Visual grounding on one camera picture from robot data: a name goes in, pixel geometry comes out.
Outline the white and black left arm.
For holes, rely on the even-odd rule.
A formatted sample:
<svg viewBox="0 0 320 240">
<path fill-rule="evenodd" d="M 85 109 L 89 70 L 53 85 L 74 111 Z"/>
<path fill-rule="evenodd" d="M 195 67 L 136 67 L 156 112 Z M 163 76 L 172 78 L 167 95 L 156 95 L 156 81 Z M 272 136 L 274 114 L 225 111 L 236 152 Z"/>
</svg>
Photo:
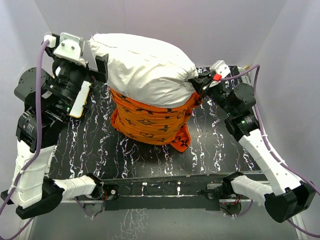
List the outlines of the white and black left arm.
<svg viewBox="0 0 320 240">
<path fill-rule="evenodd" d="M 98 69 L 93 70 L 87 64 L 55 57 L 54 74 L 32 67 L 20 76 L 14 90 L 24 103 L 16 128 L 17 158 L 12 184 L 0 196 L 16 206 L 21 219 L 47 214 L 64 200 L 102 197 L 103 181 L 94 174 L 59 180 L 48 177 L 48 168 L 60 133 L 72 119 L 72 109 L 86 109 L 92 83 L 107 81 L 108 58 L 97 56 Z"/>
</svg>

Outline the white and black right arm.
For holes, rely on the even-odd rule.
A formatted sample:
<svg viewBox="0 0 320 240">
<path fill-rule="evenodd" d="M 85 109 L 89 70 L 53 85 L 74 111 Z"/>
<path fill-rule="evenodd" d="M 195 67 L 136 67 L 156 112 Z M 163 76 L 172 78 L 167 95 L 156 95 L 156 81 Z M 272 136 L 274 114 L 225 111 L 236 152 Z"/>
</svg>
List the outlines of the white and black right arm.
<svg viewBox="0 0 320 240">
<path fill-rule="evenodd" d="M 190 83 L 199 95 L 209 97 L 227 114 L 224 123 L 228 132 L 253 157 L 269 182 L 262 184 L 237 171 L 223 178 L 223 194 L 230 199 L 242 195 L 258 202 L 278 223 L 308 209 L 316 191 L 310 183 L 285 169 L 266 146 L 253 112 L 254 88 L 241 82 L 228 91 L 216 77 L 217 74 L 208 73 L 190 79 Z"/>
</svg>

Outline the orange patterned plush pillowcase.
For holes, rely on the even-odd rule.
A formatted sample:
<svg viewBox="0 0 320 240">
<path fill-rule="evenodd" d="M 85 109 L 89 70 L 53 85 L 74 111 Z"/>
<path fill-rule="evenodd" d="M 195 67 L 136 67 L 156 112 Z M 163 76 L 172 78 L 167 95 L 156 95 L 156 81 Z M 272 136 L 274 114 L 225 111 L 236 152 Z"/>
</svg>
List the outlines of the orange patterned plush pillowcase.
<svg viewBox="0 0 320 240">
<path fill-rule="evenodd" d="M 110 89 L 116 108 L 110 118 L 118 132 L 135 141 L 149 145 L 171 145 L 183 153 L 191 144 L 187 126 L 193 110 L 203 98 L 193 93 L 188 101 L 176 108 L 160 108 L 135 101 Z"/>
</svg>

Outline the white pillow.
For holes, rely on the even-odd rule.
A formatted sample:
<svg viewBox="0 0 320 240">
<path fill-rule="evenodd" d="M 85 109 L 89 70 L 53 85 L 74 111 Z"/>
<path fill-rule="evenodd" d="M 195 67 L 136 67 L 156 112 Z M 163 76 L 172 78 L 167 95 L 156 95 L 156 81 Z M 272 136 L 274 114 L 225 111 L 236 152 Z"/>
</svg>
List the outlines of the white pillow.
<svg viewBox="0 0 320 240">
<path fill-rule="evenodd" d="M 190 58 L 168 42 L 125 33 L 97 33 L 89 42 L 92 55 L 108 55 L 108 86 L 139 103 L 158 108 L 184 105 L 198 77 Z"/>
</svg>

